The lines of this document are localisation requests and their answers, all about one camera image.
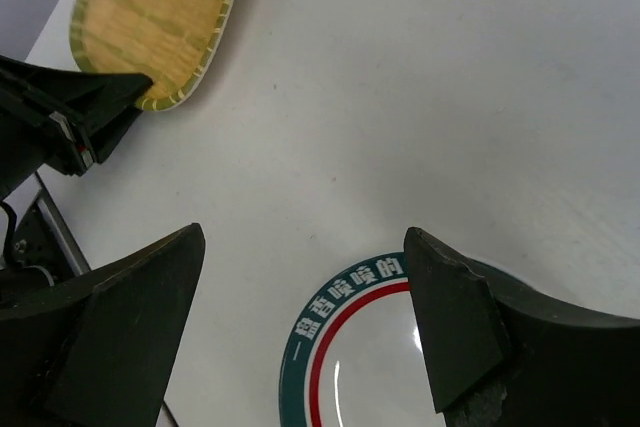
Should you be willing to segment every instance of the white plate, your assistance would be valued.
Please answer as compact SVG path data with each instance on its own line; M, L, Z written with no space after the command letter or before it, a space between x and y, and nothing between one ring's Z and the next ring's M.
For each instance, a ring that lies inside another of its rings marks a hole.
M282 427L445 426L408 289L395 253L350 267L312 297L282 363Z

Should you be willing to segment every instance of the plate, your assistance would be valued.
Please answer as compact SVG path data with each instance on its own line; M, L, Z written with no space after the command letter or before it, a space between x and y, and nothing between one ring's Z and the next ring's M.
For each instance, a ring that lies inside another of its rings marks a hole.
M142 72L153 87L136 104L166 110L197 87L233 0L76 0L71 53L85 72Z
M402 253L356 264L299 315L280 372L282 427L445 427Z

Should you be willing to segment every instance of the green mat border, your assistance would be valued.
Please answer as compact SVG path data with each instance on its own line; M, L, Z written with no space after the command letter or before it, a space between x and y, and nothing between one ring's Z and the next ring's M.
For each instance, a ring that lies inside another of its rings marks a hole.
M87 0L76 0L73 6L73 12L71 14L71 25L69 28L69 46L71 47L71 55L76 62L78 68L83 72L96 73L98 70L91 63L91 59L87 55L84 45L84 20L86 17ZM136 102L136 107L142 110L161 111L168 110L176 107L182 103L193 90L197 87L202 76L209 67L209 63L213 58L213 54L218 47L220 38L224 32L224 27L231 11L233 0L223 0L220 14L216 20L214 31L209 39L209 43L200 59L198 67L189 77L189 80L180 87L177 91L173 92L168 97L162 99L152 99L150 97L142 96Z

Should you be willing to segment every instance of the red marking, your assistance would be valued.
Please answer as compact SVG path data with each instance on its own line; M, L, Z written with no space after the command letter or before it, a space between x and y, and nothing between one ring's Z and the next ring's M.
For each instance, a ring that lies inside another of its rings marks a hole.
M309 409L311 413L311 426L322 427L322 420L320 419L320 371L322 370L322 364L324 358L327 355L329 346L334 337L340 330L340 328L349 320L356 312L365 307L371 302L386 297L387 295L397 294L399 292L408 292L409 282L398 282L397 284L386 285L379 289L375 289L368 294L363 295L353 304L347 306L338 316L336 320L327 328L324 336L318 344L318 350L316 356L311 364L311 379L309 381Z

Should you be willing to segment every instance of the black cable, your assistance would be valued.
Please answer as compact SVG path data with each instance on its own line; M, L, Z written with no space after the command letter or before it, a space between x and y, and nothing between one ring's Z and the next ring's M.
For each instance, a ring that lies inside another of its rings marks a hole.
M4 247L2 248L2 257L4 257L4 262L7 267L11 269L20 268L20 263L16 261L13 256L13 234L16 231L16 226L18 225L18 216L16 215L16 211L13 210L9 204L7 204L4 200L0 201L0 207L7 214L7 233L4 236Z

